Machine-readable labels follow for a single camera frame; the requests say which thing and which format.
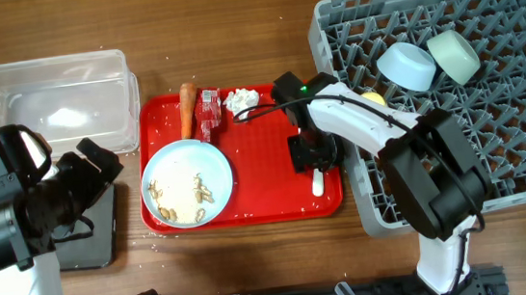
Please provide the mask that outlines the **white plastic spoon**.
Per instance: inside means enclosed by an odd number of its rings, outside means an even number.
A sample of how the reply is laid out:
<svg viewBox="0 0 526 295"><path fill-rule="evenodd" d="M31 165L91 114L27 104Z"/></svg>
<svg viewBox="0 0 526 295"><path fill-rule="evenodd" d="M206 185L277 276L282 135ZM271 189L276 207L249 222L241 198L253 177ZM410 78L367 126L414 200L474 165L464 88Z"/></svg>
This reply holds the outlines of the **white plastic spoon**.
<svg viewBox="0 0 526 295"><path fill-rule="evenodd" d="M321 198L325 193L324 174L319 169L314 169L312 176L311 191L316 198Z"/></svg>

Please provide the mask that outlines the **yellow plastic cup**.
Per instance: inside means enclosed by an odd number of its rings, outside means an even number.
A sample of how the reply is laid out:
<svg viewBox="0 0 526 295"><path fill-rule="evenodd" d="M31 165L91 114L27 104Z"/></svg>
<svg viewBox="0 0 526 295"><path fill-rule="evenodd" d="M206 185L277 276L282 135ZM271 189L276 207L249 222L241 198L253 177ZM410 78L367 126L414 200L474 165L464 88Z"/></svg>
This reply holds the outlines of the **yellow plastic cup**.
<svg viewBox="0 0 526 295"><path fill-rule="evenodd" d="M361 96L363 96L366 99L371 100L374 103L378 103L381 106L384 106L384 107L386 106L385 99L383 98L383 96L381 96L378 93L366 92L365 94L362 94Z"/></svg>

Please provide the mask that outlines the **light blue bowl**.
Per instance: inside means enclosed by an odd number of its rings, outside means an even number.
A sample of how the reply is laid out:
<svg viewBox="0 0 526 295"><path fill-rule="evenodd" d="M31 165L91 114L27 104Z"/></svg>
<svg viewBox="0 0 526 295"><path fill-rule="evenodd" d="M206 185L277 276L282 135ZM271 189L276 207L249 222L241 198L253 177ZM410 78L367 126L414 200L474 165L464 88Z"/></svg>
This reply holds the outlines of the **light blue bowl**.
<svg viewBox="0 0 526 295"><path fill-rule="evenodd" d="M427 51L407 42L395 42L376 61L381 75L399 87L425 92L435 76L436 63Z"/></svg>

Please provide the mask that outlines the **green bowl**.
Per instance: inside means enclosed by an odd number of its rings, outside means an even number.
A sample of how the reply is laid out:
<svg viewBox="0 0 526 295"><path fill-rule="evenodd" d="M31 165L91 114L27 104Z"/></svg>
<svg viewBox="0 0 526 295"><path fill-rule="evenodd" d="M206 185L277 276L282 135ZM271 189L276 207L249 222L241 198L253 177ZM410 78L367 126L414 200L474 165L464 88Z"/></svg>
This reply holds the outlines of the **green bowl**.
<svg viewBox="0 0 526 295"><path fill-rule="evenodd" d="M474 48L455 30L434 36L426 44L441 69L460 85L469 82L481 65Z"/></svg>

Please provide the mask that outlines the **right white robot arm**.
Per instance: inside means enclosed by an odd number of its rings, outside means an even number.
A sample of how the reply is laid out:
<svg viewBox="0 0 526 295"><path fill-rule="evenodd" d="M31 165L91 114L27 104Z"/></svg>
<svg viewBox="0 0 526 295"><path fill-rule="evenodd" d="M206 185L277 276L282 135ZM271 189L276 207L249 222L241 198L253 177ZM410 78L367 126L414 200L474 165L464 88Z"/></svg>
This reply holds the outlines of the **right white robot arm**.
<svg viewBox="0 0 526 295"><path fill-rule="evenodd" d="M338 165L342 140L376 156L400 212L420 235L416 275L434 295L459 295L470 274L467 241L486 225L481 211L491 181L453 115L382 106L328 73L304 83L285 72L271 92L299 128L288 140L294 170Z"/></svg>

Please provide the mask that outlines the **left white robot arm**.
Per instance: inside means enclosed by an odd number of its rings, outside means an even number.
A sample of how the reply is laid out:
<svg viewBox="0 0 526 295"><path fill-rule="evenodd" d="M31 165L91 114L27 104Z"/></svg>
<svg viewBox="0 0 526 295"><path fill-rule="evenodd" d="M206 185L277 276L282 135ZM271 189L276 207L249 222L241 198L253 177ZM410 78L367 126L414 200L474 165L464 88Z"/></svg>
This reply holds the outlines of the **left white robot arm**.
<svg viewBox="0 0 526 295"><path fill-rule="evenodd" d="M56 247L91 238L90 209L123 170L118 156L89 138L57 163L34 163L23 141L50 146L21 124L0 127L0 295L64 295ZM48 176L49 169L58 171Z"/></svg>

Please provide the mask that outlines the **grey dishwasher rack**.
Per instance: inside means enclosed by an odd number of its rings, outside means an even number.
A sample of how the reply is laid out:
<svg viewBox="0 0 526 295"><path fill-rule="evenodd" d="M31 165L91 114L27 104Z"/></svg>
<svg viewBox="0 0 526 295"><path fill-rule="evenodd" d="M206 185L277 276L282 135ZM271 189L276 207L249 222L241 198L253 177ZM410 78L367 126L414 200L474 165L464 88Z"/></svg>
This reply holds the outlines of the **grey dishwasher rack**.
<svg viewBox="0 0 526 295"><path fill-rule="evenodd" d="M465 85L439 72L425 92L376 67L395 42L460 33L481 62ZM453 114L491 177L491 212L526 203L526 0L321 0L308 33L316 68L395 109Z"/></svg>

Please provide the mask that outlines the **black rectangular tray bin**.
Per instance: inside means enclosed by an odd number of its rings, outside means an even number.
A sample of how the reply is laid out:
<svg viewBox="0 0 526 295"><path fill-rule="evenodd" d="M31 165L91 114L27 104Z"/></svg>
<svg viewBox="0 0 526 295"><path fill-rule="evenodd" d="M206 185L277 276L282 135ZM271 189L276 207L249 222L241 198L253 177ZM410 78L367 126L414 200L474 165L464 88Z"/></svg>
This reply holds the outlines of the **black rectangular tray bin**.
<svg viewBox="0 0 526 295"><path fill-rule="evenodd" d="M72 234L92 233L91 237L58 243L56 254L60 271L101 269L112 264L116 256L117 190L110 186L84 216L94 225L93 231L82 221Z"/></svg>

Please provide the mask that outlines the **red plastic serving tray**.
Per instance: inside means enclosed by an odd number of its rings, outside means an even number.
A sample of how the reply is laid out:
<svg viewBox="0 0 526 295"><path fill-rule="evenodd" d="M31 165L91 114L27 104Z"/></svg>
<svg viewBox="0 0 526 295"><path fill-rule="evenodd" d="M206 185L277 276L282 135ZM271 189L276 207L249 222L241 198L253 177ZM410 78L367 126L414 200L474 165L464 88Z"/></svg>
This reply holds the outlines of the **red plastic serving tray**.
<svg viewBox="0 0 526 295"><path fill-rule="evenodd" d="M155 96L143 107L140 119L140 169L153 154L180 139L178 93ZM221 125L213 130L212 145L226 156L234 174L232 197L223 213L197 229L232 228L262 223L292 221L330 216L343 201L340 170L324 174L324 194L315 197L311 190L313 172L296 174L293 169L288 136L298 130L281 113L234 124L233 114L222 112ZM142 198L141 216L145 225L158 234L182 233L155 218L146 208L150 196Z"/></svg>

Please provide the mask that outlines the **crumpled white tissue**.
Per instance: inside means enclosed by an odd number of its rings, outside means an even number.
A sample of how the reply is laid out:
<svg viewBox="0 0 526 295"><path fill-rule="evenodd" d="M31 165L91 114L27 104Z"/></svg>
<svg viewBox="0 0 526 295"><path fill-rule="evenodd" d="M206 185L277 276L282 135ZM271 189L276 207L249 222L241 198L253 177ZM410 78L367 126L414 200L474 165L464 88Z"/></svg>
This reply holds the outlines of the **crumpled white tissue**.
<svg viewBox="0 0 526 295"><path fill-rule="evenodd" d="M249 109L259 104L260 94L256 90L235 89L228 93L223 105L234 121L244 121L249 115Z"/></svg>

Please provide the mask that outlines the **red snack wrapper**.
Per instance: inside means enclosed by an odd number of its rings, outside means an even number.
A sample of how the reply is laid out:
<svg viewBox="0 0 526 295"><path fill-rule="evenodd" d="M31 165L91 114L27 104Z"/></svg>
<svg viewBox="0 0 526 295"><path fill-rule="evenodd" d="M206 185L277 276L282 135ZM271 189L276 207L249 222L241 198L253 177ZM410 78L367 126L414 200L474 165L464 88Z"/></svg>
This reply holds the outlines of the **red snack wrapper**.
<svg viewBox="0 0 526 295"><path fill-rule="evenodd" d="M199 138L210 143L212 131L220 125L222 119L222 104L219 88L204 88L197 90L196 121Z"/></svg>

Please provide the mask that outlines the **clear plastic storage bin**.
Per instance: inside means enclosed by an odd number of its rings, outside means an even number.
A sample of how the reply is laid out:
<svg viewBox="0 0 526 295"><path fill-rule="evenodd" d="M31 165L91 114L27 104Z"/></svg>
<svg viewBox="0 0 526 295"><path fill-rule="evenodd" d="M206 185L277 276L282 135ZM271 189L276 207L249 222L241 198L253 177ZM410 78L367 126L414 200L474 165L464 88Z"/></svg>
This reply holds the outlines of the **clear plastic storage bin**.
<svg viewBox="0 0 526 295"><path fill-rule="evenodd" d="M118 49L0 65L0 126L39 133L58 159L84 138L114 153L140 142L138 79Z"/></svg>

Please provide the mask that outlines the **light blue plate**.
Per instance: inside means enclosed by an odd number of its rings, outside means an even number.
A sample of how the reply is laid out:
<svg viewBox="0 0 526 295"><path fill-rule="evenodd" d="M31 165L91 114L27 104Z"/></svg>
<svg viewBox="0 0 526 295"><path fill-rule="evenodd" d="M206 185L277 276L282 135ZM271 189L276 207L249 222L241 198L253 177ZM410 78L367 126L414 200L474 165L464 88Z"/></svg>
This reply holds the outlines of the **light blue plate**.
<svg viewBox="0 0 526 295"><path fill-rule="evenodd" d="M214 202L205 206L205 217L198 224L176 224L168 222L158 211L156 201L148 192L152 179L176 178L181 175L200 174L202 183L211 190ZM230 164L219 149L200 140L180 140L168 144L155 153L147 162L142 174L144 206L149 215L159 224L169 228L199 228L209 224L227 207L232 196L234 175Z"/></svg>

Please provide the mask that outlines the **orange carrot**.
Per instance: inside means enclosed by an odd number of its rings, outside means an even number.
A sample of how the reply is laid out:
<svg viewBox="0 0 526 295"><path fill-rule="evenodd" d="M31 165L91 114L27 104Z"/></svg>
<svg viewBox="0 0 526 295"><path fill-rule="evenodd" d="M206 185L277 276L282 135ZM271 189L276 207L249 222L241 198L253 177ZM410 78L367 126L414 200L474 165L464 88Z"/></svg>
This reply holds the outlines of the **orange carrot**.
<svg viewBox="0 0 526 295"><path fill-rule="evenodd" d="M188 140L192 137L192 123L194 119L195 103L197 98L197 86L194 83L185 82L179 90L179 106L181 117L180 137Z"/></svg>

